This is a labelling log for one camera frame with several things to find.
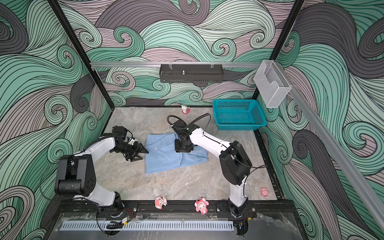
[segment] white slotted strip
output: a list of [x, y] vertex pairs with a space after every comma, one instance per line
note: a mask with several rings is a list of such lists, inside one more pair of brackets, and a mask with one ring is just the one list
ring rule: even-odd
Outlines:
[[[110, 221], [100, 221], [99, 226], [105, 231], [234, 231], [232, 221], [202, 220], [202, 221], [166, 221], [166, 220], [144, 220], [130, 221], [122, 229], [107, 229]], [[99, 230], [95, 220], [93, 221], [64, 221], [60, 231], [93, 231]]]

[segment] light blue fabric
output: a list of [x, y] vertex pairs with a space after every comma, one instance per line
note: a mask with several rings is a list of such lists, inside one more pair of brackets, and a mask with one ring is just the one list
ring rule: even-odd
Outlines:
[[162, 172], [178, 167], [187, 167], [208, 161], [207, 151], [194, 147], [190, 153], [176, 152], [175, 132], [168, 134], [148, 134], [145, 148], [145, 173]]

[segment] white mesh file holder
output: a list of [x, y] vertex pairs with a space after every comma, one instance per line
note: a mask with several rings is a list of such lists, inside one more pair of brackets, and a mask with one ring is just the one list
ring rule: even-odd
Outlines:
[[291, 90], [287, 79], [288, 76], [281, 64], [273, 60], [263, 60], [254, 81], [267, 108], [279, 107]]

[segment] silver horizontal bar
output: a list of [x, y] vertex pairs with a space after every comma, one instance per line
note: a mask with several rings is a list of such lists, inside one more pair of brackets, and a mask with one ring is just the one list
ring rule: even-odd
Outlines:
[[223, 68], [259, 68], [261, 62], [141, 62], [141, 61], [95, 61], [92, 68], [159, 68], [162, 64], [215, 64]]

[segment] black vertical post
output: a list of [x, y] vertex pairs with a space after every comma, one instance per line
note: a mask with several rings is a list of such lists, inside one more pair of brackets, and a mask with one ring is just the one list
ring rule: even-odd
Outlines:
[[[277, 40], [277, 43], [272, 51], [271, 56], [269, 57], [269, 60], [276, 60], [279, 56], [279, 53], [284, 46], [284, 43], [291, 32], [291, 29], [293, 27], [293, 24], [296, 21], [297, 15], [299, 15], [299, 12], [301, 10], [301, 7], [303, 6], [304, 0], [296, 0], [292, 6], [291, 12], [289, 13], [289, 16], [283, 26], [283, 30], [281, 31], [281, 34], [279, 36], [279, 39]], [[260, 92], [259, 89], [256, 88], [255, 92], [253, 93], [252, 99], [256, 100], [259, 96]]]
[[111, 97], [109, 96], [107, 90], [105, 89], [103, 82], [101, 81], [97, 72], [92, 69], [91, 64], [90, 64], [91, 61], [89, 60], [86, 52], [84, 51], [83, 47], [81, 46], [80, 41], [76, 37], [76, 34], [74, 33], [68, 19], [64, 15], [64, 12], [61, 9], [59, 3], [57, 2], [57, 0], [47, 0], [47, 1], [48, 1], [49, 5], [51, 6], [53, 12], [55, 13], [57, 19], [59, 20], [60, 24], [62, 25], [64, 31], [67, 33], [68, 38], [72, 42], [76, 52], [79, 54], [81, 60], [83, 61], [83, 63], [87, 67], [89, 74], [91, 75], [91, 77], [95, 81], [97, 87], [100, 89], [101, 94], [104, 96], [109, 107], [113, 110], [114, 104], [112, 102]]

